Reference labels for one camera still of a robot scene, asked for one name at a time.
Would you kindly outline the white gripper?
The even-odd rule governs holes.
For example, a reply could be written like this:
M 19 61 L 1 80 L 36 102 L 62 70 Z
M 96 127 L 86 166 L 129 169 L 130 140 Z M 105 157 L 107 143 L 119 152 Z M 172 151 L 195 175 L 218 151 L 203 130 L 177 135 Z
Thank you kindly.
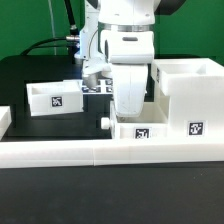
M 113 98 L 118 117 L 138 117 L 142 111 L 148 65 L 111 65 Z

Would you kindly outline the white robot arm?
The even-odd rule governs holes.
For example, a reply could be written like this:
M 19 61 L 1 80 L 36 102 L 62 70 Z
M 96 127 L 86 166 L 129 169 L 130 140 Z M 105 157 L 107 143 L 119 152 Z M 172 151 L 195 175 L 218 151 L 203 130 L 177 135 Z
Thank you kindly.
M 82 78 L 93 88 L 100 75 L 113 80 L 119 117 L 140 115 L 148 66 L 153 62 L 157 15 L 174 14 L 186 0 L 84 0 L 80 31 Z

